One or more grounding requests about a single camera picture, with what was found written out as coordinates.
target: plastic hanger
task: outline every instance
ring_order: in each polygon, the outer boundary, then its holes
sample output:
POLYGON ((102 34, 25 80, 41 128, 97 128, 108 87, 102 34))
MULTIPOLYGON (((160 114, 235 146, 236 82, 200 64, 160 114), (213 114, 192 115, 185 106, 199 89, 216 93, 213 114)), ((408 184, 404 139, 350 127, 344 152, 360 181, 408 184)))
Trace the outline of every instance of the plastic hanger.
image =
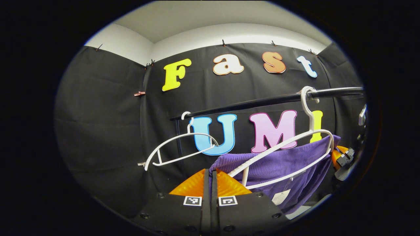
POLYGON ((317 129, 317 130, 315 130, 315 119, 314 119, 314 115, 309 110, 308 105, 306 104, 306 93, 308 91, 314 91, 315 92, 316 90, 314 88, 310 87, 310 86, 305 86, 298 93, 301 94, 301 102, 302 102, 303 110, 309 116, 309 130, 307 132, 302 133, 302 134, 296 135, 295 137, 289 138, 289 139, 287 139, 287 140, 285 140, 285 141, 283 141, 283 142, 281 142, 281 143, 273 146, 272 148, 270 148, 270 149, 268 149, 266 151, 263 151, 262 153, 258 154, 257 156, 255 156, 255 157, 247 160, 245 163, 243 163, 242 165, 238 166, 236 169, 234 169, 231 172, 229 172, 229 174, 228 174, 229 176, 234 177, 239 172, 244 171, 243 178, 242 178, 242 185, 245 186, 247 189, 255 189, 255 188, 266 186, 266 185, 270 185, 270 184, 273 184, 273 183, 276 183, 276 182, 279 182, 279 181, 282 181, 282 180, 285 180, 285 179, 288 179, 288 178, 293 179, 294 176, 296 176, 296 175, 298 175, 300 173, 303 173, 308 168, 312 167, 313 165, 315 165, 316 163, 318 163, 319 161, 321 161, 326 155, 328 155, 330 152, 333 151, 333 149, 334 149, 334 137, 333 137, 332 133, 330 131, 328 131, 328 130, 325 130, 325 129, 317 129), (307 136, 310 136, 310 135, 313 135, 313 134, 316 134, 316 133, 325 133, 325 134, 328 134, 329 137, 330 137, 329 148, 326 150, 325 154, 322 157, 318 158, 316 161, 312 162, 308 166, 306 166, 306 167, 304 167, 304 168, 302 168, 302 169, 300 169, 300 170, 298 170, 296 172, 293 172, 293 173, 291 173, 289 175, 286 175, 286 176, 283 176, 281 178, 274 179, 274 180, 271 180, 271 181, 268 181, 268 182, 265 182, 265 183, 262 183, 262 184, 255 184, 255 185, 251 185, 251 186, 248 186, 248 187, 246 186, 247 180, 248 180, 249 166, 251 164, 253 164, 254 162, 258 161, 259 159, 267 156, 268 154, 270 154, 270 153, 272 153, 272 152, 274 152, 274 151, 276 151, 276 150, 278 150, 278 149, 286 146, 287 144, 289 144, 289 143, 291 143, 293 141, 296 141, 298 139, 301 139, 301 138, 304 138, 304 137, 307 137, 307 136))
MULTIPOLYGON (((186 114, 190 114, 190 112, 188 112, 188 111, 184 112, 184 113, 182 114, 181 120, 184 120, 184 117, 185 117, 185 115, 186 115, 186 114)), ((188 124, 188 126, 187 126, 187 133, 186 133, 186 134, 181 134, 181 135, 178 135, 178 136, 176 136, 176 137, 173 137, 173 138, 168 139, 168 140, 166 140, 165 142, 161 143, 161 144, 160 144, 159 146, 157 146, 157 147, 155 148, 155 150, 153 150, 153 152, 149 155, 149 157, 147 158, 146 162, 143 162, 143 163, 138 163, 138 165, 143 165, 143 166, 144 166, 144 170, 145 170, 145 171, 147 171, 147 168, 149 167, 150 161, 151 161, 152 157, 155 155, 155 153, 157 153, 157 157, 159 158, 159 163, 153 163, 153 164, 154 164, 154 165, 156 165, 156 166, 161 166, 161 165, 166 165, 166 164, 169 164, 169 163, 172 163, 172 162, 176 162, 176 161, 179 161, 179 160, 182 160, 182 159, 185 159, 185 158, 188 158, 188 157, 191 157, 191 156, 197 155, 197 154, 199 154, 199 153, 202 153, 202 152, 205 152, 205 151, 207 151, 207 150, 210 150, 210 149, 214 148, 215 146, 216 146, 216 147, 218 147, 218 146, 219 146, 219 144, 217 143, 216 139, 214 139, 214 138, 213 138, 211 135, 209 135, 209 134, 204 134, 204 133, 191 133, 189 128, 191 127, 191 125, 193 124, 193 122, 194 122, 194 118, 193 118, 193 117, 191 117, 191 121, 190 121, 190 123, 189 123, 189 124, 188 124), (160 151, 159 151, 159 149, 160 149, 163 145, 165 145, 165 144, 169 143, 169 142, 170 142, 170 141, 172 141, 172 140, 179 139, 179 138, 182 138, 182 137, 185 137, 185 136, 190 136, 190 135, 205 135, 205 136, 210 137, 210 147, 209 147, 209 148, 207 148, 207 149, 201 150, 201 151, 199 151, 199 152, 196 152, 196 153, 193 153, 193 154, 190 154, 190 155, 184 156, 184 157, 180 157, 180 158, 177 158, 177 159, 174 159, 174 160, 170 160, 170 161, 167 161, 167 162, 162 162, 162 158, 160 157, 160 151)))

